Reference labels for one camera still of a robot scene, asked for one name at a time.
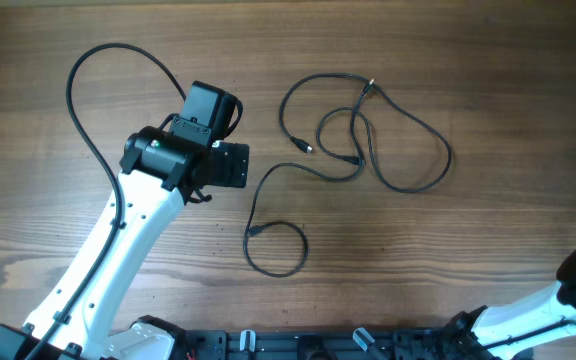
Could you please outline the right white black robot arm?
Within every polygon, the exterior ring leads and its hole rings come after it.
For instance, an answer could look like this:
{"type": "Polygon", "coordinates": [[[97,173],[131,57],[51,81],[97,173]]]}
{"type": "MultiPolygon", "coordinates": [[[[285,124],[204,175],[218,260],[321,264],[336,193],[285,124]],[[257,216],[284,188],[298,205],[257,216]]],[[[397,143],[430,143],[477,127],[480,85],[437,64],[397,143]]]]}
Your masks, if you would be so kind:
{"type": "Polygon", "coordinates": [[[456,315],[442,340],[447,357],[513,359],[525,350],[575,336],[576,250],[559,266],[552,284],[508,305],[456,315]]]}

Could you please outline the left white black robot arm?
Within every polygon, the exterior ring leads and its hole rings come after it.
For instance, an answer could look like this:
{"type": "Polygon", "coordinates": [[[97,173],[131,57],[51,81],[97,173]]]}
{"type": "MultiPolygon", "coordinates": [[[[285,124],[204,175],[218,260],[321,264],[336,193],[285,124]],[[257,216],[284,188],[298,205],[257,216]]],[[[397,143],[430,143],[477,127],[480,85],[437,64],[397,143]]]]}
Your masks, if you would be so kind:
{"type": "Polygon", "coordinates": [[[0,359],[176,359],[185,331],[152,316],[111,327],[130,284],[167,226],[206,185],[242,188],[249,148],[226,137],[243,105],[196,81],[180,114],[132,134],[101,217],[23,327],[0,324],[0,359]]]}

